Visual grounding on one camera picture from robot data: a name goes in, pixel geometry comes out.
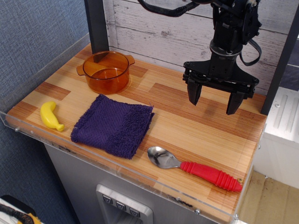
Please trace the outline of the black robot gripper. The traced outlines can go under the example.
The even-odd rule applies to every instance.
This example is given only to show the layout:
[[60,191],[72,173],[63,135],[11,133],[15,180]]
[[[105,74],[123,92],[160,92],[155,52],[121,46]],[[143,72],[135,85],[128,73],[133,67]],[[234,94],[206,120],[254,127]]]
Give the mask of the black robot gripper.
[[230,92],[227,115],[235,114],[243,99],[252,98],[259,80],[241,70],[236,58],[241,55],[242,41],[225,44],[215,38],[210,42],[210,60],[184,63],[183,80],[187,84],[189,101],[196,105],[202,86]]

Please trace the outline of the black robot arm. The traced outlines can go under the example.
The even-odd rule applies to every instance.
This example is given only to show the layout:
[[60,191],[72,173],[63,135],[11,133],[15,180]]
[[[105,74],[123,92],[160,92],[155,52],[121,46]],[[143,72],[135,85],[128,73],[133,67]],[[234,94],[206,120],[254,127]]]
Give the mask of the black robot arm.
[[185,62],[183,80],[189,101],[196,105],[203,86],[230,93],[227,111],[234,114],[242,101],[252,98],[258,78],[243,71],[236,59],[242,58],[246,44],[258,53],[261,48],[253,40],[259,35],[257,0],[213,0],[214,37],[210,42],[211,58],[207,61]]

